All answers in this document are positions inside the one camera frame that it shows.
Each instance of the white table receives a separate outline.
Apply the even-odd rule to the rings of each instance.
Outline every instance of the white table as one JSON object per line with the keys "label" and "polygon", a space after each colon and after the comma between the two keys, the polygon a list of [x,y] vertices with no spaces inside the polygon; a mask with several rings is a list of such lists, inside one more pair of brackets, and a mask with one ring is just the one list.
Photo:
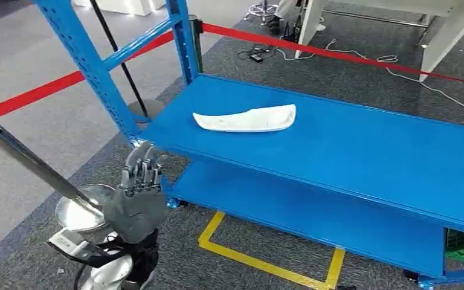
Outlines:
{"label": "white table", "polygon": [[[299,44],[307,45],[317,31],[319,19],[328,0],[309,0],[303,19]],[[431,72],[464,35],[464,0],[333,0],[389,10],[446,17],[445,23],[424,49],[422,71]]]}

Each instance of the upper shelf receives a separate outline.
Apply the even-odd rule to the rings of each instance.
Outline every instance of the upper shelf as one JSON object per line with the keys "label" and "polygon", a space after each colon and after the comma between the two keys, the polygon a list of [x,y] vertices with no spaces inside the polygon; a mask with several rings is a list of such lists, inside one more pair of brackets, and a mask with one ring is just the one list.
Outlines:
{"label": "upper shelf", "polygon": [[[192,117],[287,104],[296,105],[296,119],[278,132],[213,132]],[[464,126],[199,76],[140,137],[464,230]]]}

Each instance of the shelf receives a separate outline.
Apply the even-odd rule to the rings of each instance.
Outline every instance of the shelf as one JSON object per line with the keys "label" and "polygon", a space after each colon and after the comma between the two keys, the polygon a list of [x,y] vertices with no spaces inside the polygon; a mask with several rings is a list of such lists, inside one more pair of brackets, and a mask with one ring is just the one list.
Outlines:
{"label": "shelf", "polygon": [[202,161],[186,168],[172,194],[410,271],[442,276],[442,227],[358,198]]}
{"label": "shelf", "polygon": [[[192,117],[287,104],[296,120],[278,132],[212,132]],[[464,231],[464,126],[200,75],[140,137]]]}

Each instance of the yellow floor tape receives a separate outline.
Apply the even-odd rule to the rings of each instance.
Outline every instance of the yellow floor tape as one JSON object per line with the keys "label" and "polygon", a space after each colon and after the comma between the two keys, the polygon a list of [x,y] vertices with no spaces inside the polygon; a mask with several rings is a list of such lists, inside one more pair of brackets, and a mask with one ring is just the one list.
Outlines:
{"label": "yellow floor tape", "polygon": [[202,234],[198,238],[198,244],[201,248],[204,248],[216,254],[220,254],[229,259],[233,259],[235,261],[244,263],[248,266],[261,269],[262,271],[279,276],[281,278],[292,281],[294,283],[305,285],[312,289],[330,290],[330,289],[335,289],[335,287],[337,287],[337,281],[339,279],[339,275],[341,272],[344,255],[345,255],[345,252],[343,249],[340,249],[340,248],[335,249],[335,251],[333,252],[332,261],[330,262],[330,267],[328,269],[328,274],[326,276],[326,281],[321,282],[318,280],[314,280],[310,277],[306,277],[298,273],[289,271],[287,269],[283,269],[273,264],[264,262],[262,260],[247,256],[243,253],[234,251],[224,246],[220,246],[216,243],[210,242],[209,239],[213,235],[214,231],[216,231],[216,229],[218,228],[218,225],[221,223],[224,217],[225,217],[225,213],[221,211],[217,211],[216,214],[214,214],[214,217],[212,218],[212,220],[209,222],[205,230],[202,232]]}

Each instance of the caster wheel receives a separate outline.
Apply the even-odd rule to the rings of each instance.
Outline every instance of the caster wheel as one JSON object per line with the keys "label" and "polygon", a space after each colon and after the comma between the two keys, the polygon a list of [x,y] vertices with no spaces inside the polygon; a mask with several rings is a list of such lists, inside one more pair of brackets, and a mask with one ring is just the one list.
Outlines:
{"label": "caster wheel", "polygon": [[415,284],[417,284],[417,282],[419,281],[419,274],[415,272],[403,270],[403,275],[405,276],[406,279],[408,279],[409,281]]}
{"label": "caster wheel", "polygon": [[166,202],[166,206],[169,208],[178,208],[178,207],[186,207],[189,205],[187,201],[181,201],[177,198],[169,198]]}

